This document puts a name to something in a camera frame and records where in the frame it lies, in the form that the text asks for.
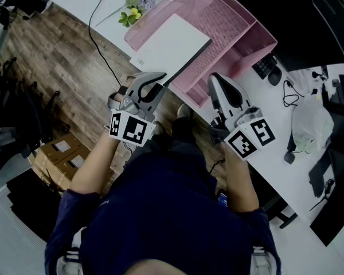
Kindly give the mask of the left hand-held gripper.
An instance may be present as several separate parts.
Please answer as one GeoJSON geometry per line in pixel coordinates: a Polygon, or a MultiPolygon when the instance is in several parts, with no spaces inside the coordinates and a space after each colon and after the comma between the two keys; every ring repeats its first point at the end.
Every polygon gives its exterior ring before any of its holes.
{"type": "Polygon", "coordinates": [[[163,79],[165,72],[141,72],[134,74],[130,85],[130,95],[125,95],[119,110],[111,109],[109,137],[141,147],[155,128],[154,111],[168,90],[157,81],[163,79]],[[153,87],[142,96],[146,85],[153,87]]]}

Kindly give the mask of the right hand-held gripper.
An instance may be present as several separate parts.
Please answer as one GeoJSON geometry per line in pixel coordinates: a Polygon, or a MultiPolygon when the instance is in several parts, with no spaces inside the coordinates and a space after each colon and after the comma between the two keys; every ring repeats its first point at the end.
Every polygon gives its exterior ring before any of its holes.
{"type": "Polygon", "coordinates": [[[225,143],[241,160],[247,160],[276,140],[261,109],[250,107],[246,91],[237,82],[223,74],[212,73],[208,88],[219,116],[209,127],[213,144],[225,143]]]}

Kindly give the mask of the person's left hand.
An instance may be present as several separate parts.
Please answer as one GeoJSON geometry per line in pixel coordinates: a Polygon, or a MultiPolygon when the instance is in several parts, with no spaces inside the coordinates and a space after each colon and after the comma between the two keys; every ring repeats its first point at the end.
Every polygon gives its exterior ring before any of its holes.
{"type": "Polygon", "coordinates": [[[107,106],[109,109],[119,110],[122,98],[126,95],[127,89],[135,81],[135,76],[127,76],[119,89],[108,97],[107,106]]]}

